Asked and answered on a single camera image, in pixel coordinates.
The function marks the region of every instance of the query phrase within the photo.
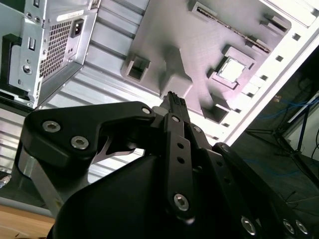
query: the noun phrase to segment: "screw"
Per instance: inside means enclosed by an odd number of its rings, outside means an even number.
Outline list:
[[[308,234],[307,228],[301,222],[296,220],[296,224],[300,231],[302,231],[306,235]]]
[[[241,224],[243,225],[244,229],[252,236],[256,235],[255,226],[251,223],[249,219],[246,217],[241,218]]]
[[[196,130],[197,133],[200,133],[200,132],[201,132],[201,129],[200,129],[200,127],[198,127],[198,126],[194,126],[194,129]]]
[[[148,114],[148,115],[151,113],[151,111],[150,111],[148,108],[145,108],[145,107],[142,108],[142,111],[143,111],[145,114]]]
[[[178,207],[178,209],[180,209],[181,211],[187,211],[189,208],[189,203],[188,200],[186,199],[186,197],[182,194],[177,193],[174,196],[174,202],[175,205]]]
[[[22,66],[22,70],[24,73],[28,74],[28,75],[31,75],[32,74],[32,70],[31,70],[31,67],[27,66],[27,65],[23,65]]]
[[[49,133],[55,133],[61,130],[61,126],[55,121],[46,121],[42,124],[42,127]]]
[[[179,121],[180,121],[179,118],[177,118],[176,116],[172,116],[172,119],[173,119],[174,121],[176,121],[176,122],[179,122]]]
[[[89,141],[82,136],[75,136],[71,139],[71,145],[76,149],[86,149],[89,146]]]
[[[222,144],[222,145],[221,145],[221,148],[222,148],[225,152],[229,153],[229,151],[228,151],[226,145]]]
[[[284,220],[283,221],[285,228],[291,233],[291,234],[295,234],[295,229],[293,228],[293,226],[291,226],[291,224],[287,221]]]

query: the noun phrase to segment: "label sticker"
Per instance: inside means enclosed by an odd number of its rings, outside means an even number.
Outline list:
[[[63,15],[58,16],[56,18],[56,21],[64,21],[64,20],[67,20],[67,19],[70,19],[70,18],[73,18],[73,17],[76,17],[76,16],[81,16],[83,14],[84,14],[84,10],[63,14]]]

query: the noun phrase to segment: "metal mesh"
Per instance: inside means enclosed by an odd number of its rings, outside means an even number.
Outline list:
[[[72,21],[50,27],[47,58],[41,61],[40,77],[45,80],[62,67]]]

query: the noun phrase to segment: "wooden surface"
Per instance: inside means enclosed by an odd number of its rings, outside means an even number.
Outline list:
[[[0,239],[45,238],[54,219],[0,206]]]

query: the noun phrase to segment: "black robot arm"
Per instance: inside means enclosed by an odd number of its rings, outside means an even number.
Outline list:
[[[144,156],[89,184],[92,163]],[[223,143],[209,145],[185,100],[32,112],[15,166],[56,223],[48,238],[311,239],[309,227]]]

